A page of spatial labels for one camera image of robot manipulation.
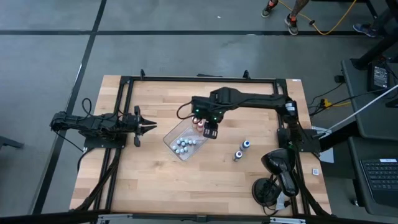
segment keyboard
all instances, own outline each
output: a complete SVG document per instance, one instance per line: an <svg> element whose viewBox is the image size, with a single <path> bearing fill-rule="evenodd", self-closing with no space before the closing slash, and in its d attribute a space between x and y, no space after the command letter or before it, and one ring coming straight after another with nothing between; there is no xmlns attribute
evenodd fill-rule
<svg viewBox="0 0 398 224"><path fill-rule="evenodd" d="M361 165L373 199L382 205L398 207L398 158L362 160Z"/></svg>

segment small bottle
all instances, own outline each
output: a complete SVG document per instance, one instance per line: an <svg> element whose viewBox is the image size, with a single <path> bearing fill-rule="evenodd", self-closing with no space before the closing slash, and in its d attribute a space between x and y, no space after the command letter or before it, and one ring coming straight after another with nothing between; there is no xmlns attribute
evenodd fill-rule
<svg viewBox="0 0 398 224"><path fill-rule="evenodd" d="M244 142L242 142L242 145L239 147L239 149L240 149L242 152L244 152L244 151L246 151L247 149L249 149L249 147L250 147L250 142L249 142L249 141L244 141Z"/></svg>
<svg viewBox="0 0 398 224"><path fill-rule="evenodd" d="M233 161L238 161L240 158L242 158L243 153L241 151L235 152L234 157L232 158Z"/></svg>
<svg viewBox="0 0 398 224"><path fill-rule="evenodd" d="M192 118L192 127L197 128L198 125L198 118Z"/></svg>
<svg viewBox="0 0 398 224"><path fill-rule="evenodd" d="M202 131L203 131L204 125L205 125L205 123L204 123L203 121L200 121L200 122L198 123L197 129L198 129L199 132L202 132Z"/></svg>

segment sneaker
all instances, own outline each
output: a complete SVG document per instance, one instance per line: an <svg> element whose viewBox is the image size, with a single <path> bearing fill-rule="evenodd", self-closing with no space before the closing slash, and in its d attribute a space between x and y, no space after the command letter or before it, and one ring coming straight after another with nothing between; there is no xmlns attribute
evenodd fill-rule
<svg viewBox="0 0 398 224"><path fill-rule="evenodd" d="M360 32L366 34L368 37L375 38L377 37L377 32L371 29L370 24L354 24L353 29L356 32Z"/></svg>
<svg viewBox="0 0 398 224"><path fill-rule="evenodd" d="M299 34L299 29L297 28L297 20L292 20L290 18L290 14L287 15L287 17L285 18L285 23L288 25L289 27L289 32L292 35L297 35Z"/></svg>
<svg viewBox="0 0 398 224"><path fill-rule="evenodd" d="M271 13L271 10L275 8L275 6L278 4L278 2L274 3L273 6L270 6L269 3L267 3L267 6L262 10L261 12L261 17L267 18L269 17L269 14Z"/></svg>

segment person's leg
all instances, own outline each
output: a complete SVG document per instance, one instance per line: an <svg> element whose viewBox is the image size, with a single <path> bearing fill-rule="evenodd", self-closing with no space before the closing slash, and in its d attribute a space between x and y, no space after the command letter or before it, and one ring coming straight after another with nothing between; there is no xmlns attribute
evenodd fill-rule
<svg viewBox="0 0 398 224"><path fill-rule="evenodd" d="M390 9L386 9L377 19L373 21L373 24L354 24L353 29L356 32L361 32L366 34L368 37L377 37L379 31L384 27L384 25L394 18Z"/></svg>
<svg viewBox="0 0 398 224"><path fill-rule="evenodd" d="M310 0L296 0L293 11L285 18L285 23L289 27L289 32L292 35L297 35L299 30L297 29L297 15L307 5Z"/></svg>
<svg viewBox="0 0 398 224"><path fill-rule="evenodd" d="M278 0L269 0L267 6L262 10L261 16L264 18L269 17L271 10L278 4Z"/></svg>

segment black desk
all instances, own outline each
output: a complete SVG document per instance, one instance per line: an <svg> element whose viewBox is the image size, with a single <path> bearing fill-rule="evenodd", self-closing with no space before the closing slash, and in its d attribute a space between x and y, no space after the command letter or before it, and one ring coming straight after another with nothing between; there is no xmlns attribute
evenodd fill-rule
<svg viewBox="0 0 398 224"><path fill-rule="evenodd" d="M398 208L375 203L359 163L361 159L397 158L398 142L350 137L348 145L354 165L356 176L354 186L359 205L364 206L366 211L372 215L398 217Z"/></svg>
<svg viewBox="0 0 398 224"><path fill-rule="evenodd" d="M398 74L398 63L389 63L391 70ZM354 68L351 60L341 62L343 75L346 80L349 96L356 96L368 92L368 71ZM377 95L370 93L351 100L354 111L359 110ZM369 139L383 139L398 142L398 109L387 108L388 100L381 98L355 116L355 121L346 124L331 135L321 139L321 148L329 149L350 136L361 136Z"/></svg>

